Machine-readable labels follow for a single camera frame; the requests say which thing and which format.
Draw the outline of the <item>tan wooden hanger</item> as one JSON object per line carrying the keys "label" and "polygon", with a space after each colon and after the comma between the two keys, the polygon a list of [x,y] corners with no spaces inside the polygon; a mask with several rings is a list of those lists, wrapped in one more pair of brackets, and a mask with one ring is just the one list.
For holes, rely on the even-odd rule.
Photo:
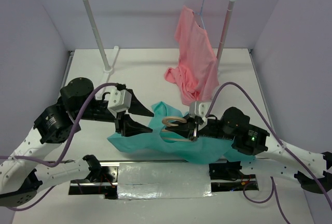
{"label": "tan wooden hanger", "polygon": [[164,117],[162,124],[164,127],[160,136],[166,142],[195,142],[197,140],[197,126],[194,118],[189,115]]}

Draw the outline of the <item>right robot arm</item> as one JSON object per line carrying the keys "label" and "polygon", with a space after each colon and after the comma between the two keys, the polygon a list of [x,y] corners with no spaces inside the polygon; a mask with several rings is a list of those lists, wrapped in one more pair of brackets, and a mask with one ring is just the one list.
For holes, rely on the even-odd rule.
{"label": "right robot arm", "polygon": [[250,124],[250,117],[236,107],[228,108],[220,119],[189,113],[166,120],[164,125],[186,141],[200,137],[229,141],[230,150],[242,156],[231,159],[224,155],[229,177],[263,174],[296,181],[312,193],[331,190],[331,152],[314,153],[278,140],[271,132]]}

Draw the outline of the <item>teal t shirt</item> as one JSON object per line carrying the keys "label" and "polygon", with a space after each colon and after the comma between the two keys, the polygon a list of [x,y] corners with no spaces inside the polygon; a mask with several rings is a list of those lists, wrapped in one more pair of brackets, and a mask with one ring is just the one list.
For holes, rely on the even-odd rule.
{"label": "teal t shirt", "polygon": [[181,111],[165,102],[155,103],[151,108],[154,112],[154,117],[148,125],[153,130],[151,133],[130,137],[115,133],[109,136],[107,140],[120,152],[134,153],[148,149],[175,155],[195,164],[214,163],[221,157],[225,157],[229,162],[255,160],[255,156],[244,155],[233,149],[231,147],[232,139],[200,137],[195,142],[183,142],[179,135],[162,131],[164,129],[162,119],[169,116],[182,117]]}

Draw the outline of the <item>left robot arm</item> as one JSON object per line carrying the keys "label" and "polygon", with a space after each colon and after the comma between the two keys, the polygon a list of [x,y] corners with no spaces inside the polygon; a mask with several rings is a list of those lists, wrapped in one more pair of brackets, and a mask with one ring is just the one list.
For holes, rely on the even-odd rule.
{"label": "left robot arm", "polygon": [[54,105],[47,107],[34,121],[27,137],[9,156],[1,156],[1,206],[21,211],[22,205],[40,191],[71,180],[112,181],[111,172],[94,155],[65,160],[74,135],[80,131],[80,120],[111,122],[123,137],[150,133],[131,115],[153,117],[126,85],[112,83],[111,90],[96,94],[88,78],[71,80],[60,91]]}

